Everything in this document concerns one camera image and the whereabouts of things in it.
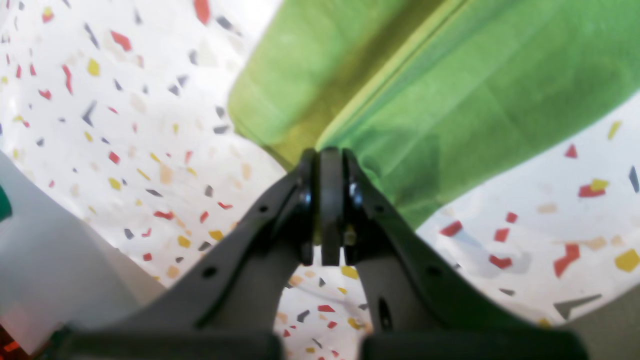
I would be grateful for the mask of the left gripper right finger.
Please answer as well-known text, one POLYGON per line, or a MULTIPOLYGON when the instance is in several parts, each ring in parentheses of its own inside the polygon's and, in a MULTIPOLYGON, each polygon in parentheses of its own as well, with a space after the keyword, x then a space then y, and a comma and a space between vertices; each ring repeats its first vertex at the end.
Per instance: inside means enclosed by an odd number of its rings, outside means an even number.
POLYGON ((373 332, 361 360, 587 360, 572 332, 540 328, 497 305, 410 228, 343 151, 344 242, 373 332))

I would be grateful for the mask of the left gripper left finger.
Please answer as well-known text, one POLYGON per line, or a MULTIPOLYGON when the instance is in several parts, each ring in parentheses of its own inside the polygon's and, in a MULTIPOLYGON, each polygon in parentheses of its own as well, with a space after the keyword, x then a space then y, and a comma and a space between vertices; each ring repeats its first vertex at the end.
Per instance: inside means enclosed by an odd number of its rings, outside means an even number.
POLYGON ((316 151, 272 185, 169 291, 131 317, 70 337, 59 360, 284 360, 285 286, 313 263, 316 151))

